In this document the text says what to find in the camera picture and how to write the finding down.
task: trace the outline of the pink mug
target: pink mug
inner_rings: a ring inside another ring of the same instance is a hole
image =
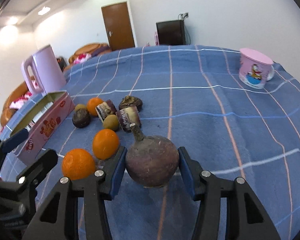
[[[28,70],[29,66],[32,69],[38,88],[35,88],[32,84]],[[21,65],[21,71],[32,94],[42,93],[45,95],[59,91],[67,83],[50,45],[45,46],[26,59]]]
[[[272,59],[254,49],[244,48],[240,52],[240,80],[252,88],[263,89],[274,76]]]

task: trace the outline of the pink tin box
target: pink tin box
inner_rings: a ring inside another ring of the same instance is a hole
[[[28,140],[15,152],[16,156],[25,165],[33,163],[53,132],[73,110],[74,103],[68,92],[59,91],[45,95],[22,118],[10,135],[24,128],[29,131]]]

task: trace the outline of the blue gripper pad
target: blue gripper pad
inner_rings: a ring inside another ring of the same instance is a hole
[[[126,170],[126,154],[127,154],[127,149],[124,148],[122,150],[122,154],[112,175],[111,189],[109,192],[109,195],[111,196],[112,199],[114,199],[114,196],[116,196],[119,192],[124,171]]]
[[[192,200],[200,200],[200,194],[203,194],[205,191],[205,187],[200,181],[200,173],[203,169],[197,161],[191,160],[184,147],[180,147],[178,152],[179,169],[186,190]]]
[[[23,143],[28,138],[28,136],[29,132],[27,129],[20,130],[15,135],[4,141],[2,152],[11,152],[13,149],[17,148],[21,143]]]
[[[106,174],[105,181],[100,185],[100,193],[103,200],[113,200],[118,194],[121,181],[126,169],[125,158],[127,149],[125,147],[119,147],[117,153],[106,161],[103,166],[103,171]]]

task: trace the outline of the purple turnip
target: purple turnip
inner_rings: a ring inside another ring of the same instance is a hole
[[[135,138],[126,155],[126,169],[130,177],[145,187],[168,183],[179,164],[176,146],[159,135],[145,136],[135,123],[130,128]]]

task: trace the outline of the mug lid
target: mug lid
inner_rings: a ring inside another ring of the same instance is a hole
[[[243,48],[240,49],[240,52],[245,55],[247,58],[254,60],[256,62],[259,62],[261,64],[265,65],[272,65],[273,60],[270,59],[268,56],[262,54],[261,52],[254,50],[254,49],[249,49],[249,48]]]
[[[39,53],[39,52],[45,50],[45,49],[48,48],[48,47],[51,47],[51,45],[48,44],[48,45],[44,46],[43,48],[39,49],[35,54],[37,54],[37,53]]]

